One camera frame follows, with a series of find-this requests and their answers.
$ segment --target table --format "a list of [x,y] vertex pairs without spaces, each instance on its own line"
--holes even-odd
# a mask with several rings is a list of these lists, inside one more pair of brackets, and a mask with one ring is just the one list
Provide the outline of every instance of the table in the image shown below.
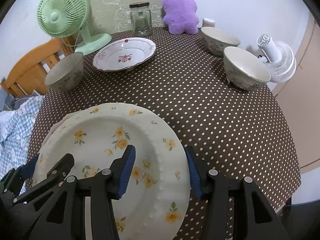
[[[132,36],[113,34],[113,41]],[[231,178],[251,176],[274,209],[300,185],[300,169],[284,115],[267,86],[239,93],[226,81],[223,59],[204,48],[201,34],[171,35],[154,28],[154,57],[130,72],[105,73],[85,56],[84,77],[73,91],[49,90],[30,140],[28,159],[39,151],[52,125],[66,114],[107,102],[150,109],[191,145],[208,167]],[[232,235],[232,199],[230,226]],[[187,214],[175,239],[199,237],[206,203],[191,193]]]

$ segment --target ceramic bowl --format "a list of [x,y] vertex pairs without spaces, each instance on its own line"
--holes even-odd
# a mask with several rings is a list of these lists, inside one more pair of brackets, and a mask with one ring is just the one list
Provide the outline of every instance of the ceramic bowl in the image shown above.
[[132,70],[151,58],[156,45],[145,38],[127,38],[102,48],[93,59],[93,66],[105,72]]
[[47,74],[44,84],[59,92],[74,89],[83,77],[83,54],[75,52],[60,60]]
[[240,40],[237,37],[218,28],[202,27],[201,33],[204,45],[215,56],[222,57],[226,47],[238,47],[240,44]]
[[265,65],[250,52],[237,47],[224,49],[224,69],[228,82],[251,91],[270,81]]

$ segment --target bedding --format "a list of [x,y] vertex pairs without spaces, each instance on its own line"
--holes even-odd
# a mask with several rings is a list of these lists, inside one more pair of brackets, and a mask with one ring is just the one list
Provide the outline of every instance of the bedding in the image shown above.
[[15,111],[0,112],[0,178],[27,161],[29,142],[44,96],[31,97]]

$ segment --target yellow flower pattern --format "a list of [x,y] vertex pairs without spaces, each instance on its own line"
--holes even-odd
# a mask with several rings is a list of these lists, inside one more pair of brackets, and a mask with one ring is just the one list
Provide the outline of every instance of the yellow flower pattern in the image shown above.
[[124,136],[124,131],[123,131],[122,127],[119,127],[116,130],[115,137],[120,138],[120,137],[123,137],[123,136]]
[[146,161],[145,159],[142,160],[143,166],[145,169],[150,169],[151,163]]
[[90,114],[94,114],[94,113],[97,113],[97,112],[99,112],[99,108],[93,109],[93,110],[90,112]]
[[157,183],[157,180],[146,170],[150,170],[151,162],[148,160],[142,160],[143,170],[140,167],[134,166],[131,172],[131,178],[136,180],[136,185],[140,182],[144,184],[146,188],[151,188],[152,185]]
[[82,143],[85,143],[84,140],[83,140],[84,136],[87,136],[87,134],[84,131],[82,131],[82,130],[76,131],[74,133],[75,144],[78,143],[79,145],[81,145]]
[[137,114],[143,114],[143,112],[141,112],[138,109],[132,109],[132,110],[129,111],[129,116],[137,115]]
[[165,139],[163,138],[163,142],[165,143],[165,146],[171,151],[173,148],[175,148],[176,144],[173,139]]
[[113,150],[112,150],[112,149],[105,149],[104,152],[105,152],[106,154],[108,154],[108,156],[113,155]]
[[93,167],[93,166],[85,165],[83,160],[82,160],[82,162],[84,164],[84,167],[82,169],[82,173],[84,174],[85,178],[93,177],[94,175],[99,173],[99,171],[101,171],[101,169],[95,169],[95,167]]
[[176,203],[173,201],[171,203],[170,211],[166,213],[164,221],[167,223],[174,224],[177,220],[181,219],[180,214],[178,213],[178,208],[176,207]]
[[133,179],[136,179],[136,180],[140,179],[141,178],[141,174],[142,174],[141,168],[139,168],[139,167],[133,167],[132,168],[131,177]]
[[177,180],[179,180],[180,179],[180,172],[176,171],[175,175],[176,175]]
[[44,160],[44,158],[43,158],[43,154],[41,153],[41,156],[40,156],[40,158],[39,158],[38,162],[41,164],[41,163],[43,162],[43,160]]
[[123,232],[124,230],[124,227],[125,227],[125,223],[124,223],[124,220],[125,220],[125,217],[123,218],[117,218],[115,217],[115,220],[116,220],[116,226],[117,226],[117,231],[119,232]]
[[143,183],[146,188],[151,188],[152,187],[152,181],[153,177],[151,176],[150,173],[145,173],[143,177]]
[[125,132],[122,129],[122,126],[117,128],[115,135],[112,137],[117,138],[117,140],[112,143],[112,144],[114,144],[113,149],[115,151],[117,150],[117,148],[119,148],[120,150],[125,149],[128,145],[128,140],[130,140],[129,133]]

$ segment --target purple plush toy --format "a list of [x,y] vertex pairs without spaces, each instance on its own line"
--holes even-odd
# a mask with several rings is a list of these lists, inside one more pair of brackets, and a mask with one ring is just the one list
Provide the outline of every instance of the purple plush toy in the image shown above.
[[199,19],[196,16],[197,4],[193,0],[162,0],[165,11],[163,22],[172,34],[197,34]]

